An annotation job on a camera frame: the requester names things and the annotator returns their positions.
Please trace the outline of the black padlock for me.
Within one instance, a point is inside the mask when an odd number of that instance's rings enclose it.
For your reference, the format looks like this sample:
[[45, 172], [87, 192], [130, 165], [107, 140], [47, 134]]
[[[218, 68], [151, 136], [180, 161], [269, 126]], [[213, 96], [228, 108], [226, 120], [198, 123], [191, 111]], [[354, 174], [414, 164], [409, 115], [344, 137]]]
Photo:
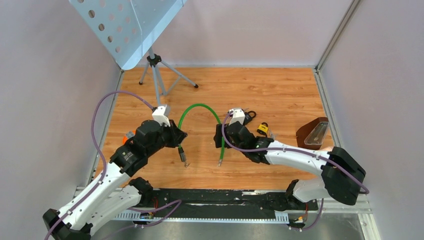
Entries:
[[243, 121], [243, 125], [247, 125], [250, 122], [252, 122], [252, 120], [257, 116], [257, 113], [253, 110], [250, 111], [245, 111], [244, 112], [244, 121]]

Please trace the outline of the yellow padlock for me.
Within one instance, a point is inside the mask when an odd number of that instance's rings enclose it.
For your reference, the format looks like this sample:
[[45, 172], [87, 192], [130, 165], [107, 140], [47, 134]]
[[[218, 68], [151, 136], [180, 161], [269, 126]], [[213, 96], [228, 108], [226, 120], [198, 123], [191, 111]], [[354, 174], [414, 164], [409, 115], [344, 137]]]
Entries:
[[268, 136], [269, 126], [267, 122], [262, 122], [256, 129], [256, 132], [265, 137]]

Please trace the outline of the yellow padlock keys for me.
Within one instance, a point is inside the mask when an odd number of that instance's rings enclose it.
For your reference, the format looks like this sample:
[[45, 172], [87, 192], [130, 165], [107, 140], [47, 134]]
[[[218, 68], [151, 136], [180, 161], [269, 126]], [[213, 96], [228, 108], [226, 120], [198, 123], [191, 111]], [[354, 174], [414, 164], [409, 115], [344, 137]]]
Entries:
[[274, 134], [270, 129], [267, 131], [267, 137], [271, 139], [276, 139], [277, 134]]

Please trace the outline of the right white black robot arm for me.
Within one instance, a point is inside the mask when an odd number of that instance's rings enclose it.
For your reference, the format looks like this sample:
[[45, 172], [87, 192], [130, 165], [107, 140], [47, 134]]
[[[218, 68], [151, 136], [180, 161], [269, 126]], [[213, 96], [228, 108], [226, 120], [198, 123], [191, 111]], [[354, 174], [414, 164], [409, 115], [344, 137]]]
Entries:
[[334, 146], [325, 151], [294, 147], [255, 136], [239, 122], [218, 123], [213, 140], [216, 148], [237, 150], [253, 163], [288, 166], [315, 175], [313, 179], [290, 182], [285, 201], [292, 209], [322, 198], [354, 206], [359, 195], [369, 192], [363, 184], [365, 169], [344, 148]]

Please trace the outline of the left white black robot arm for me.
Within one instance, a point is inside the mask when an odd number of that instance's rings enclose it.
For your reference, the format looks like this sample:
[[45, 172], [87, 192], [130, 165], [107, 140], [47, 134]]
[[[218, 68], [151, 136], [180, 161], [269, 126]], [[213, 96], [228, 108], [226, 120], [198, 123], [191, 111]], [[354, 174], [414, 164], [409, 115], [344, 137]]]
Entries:
[[135, 173], [163, 148], [176, 148], [188, 134], [175, 124], [145, 120], [116, 149], [103, 171], [73, 200], [42, 216], [55, 240], [89, 240], [106, 223], [128, 208], [153, 201], [152, 186]]

